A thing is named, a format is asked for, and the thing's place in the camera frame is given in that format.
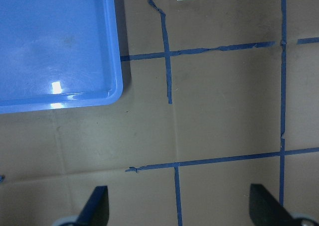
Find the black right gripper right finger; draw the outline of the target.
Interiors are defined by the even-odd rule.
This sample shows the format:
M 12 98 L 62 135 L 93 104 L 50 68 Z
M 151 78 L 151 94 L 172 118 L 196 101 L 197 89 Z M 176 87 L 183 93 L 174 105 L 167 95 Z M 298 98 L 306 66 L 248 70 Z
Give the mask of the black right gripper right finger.
M 251 184 L 249 216 L 255 226 L 301 226 L 262 184 Z

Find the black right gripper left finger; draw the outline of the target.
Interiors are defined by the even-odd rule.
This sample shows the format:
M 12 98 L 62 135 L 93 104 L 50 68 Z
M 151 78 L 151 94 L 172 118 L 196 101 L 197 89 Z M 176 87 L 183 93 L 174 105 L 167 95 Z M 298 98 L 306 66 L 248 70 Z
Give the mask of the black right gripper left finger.
M 109 221 L 107 186 L 97 186 L 76 219 L 78 226 L 106 226 Z

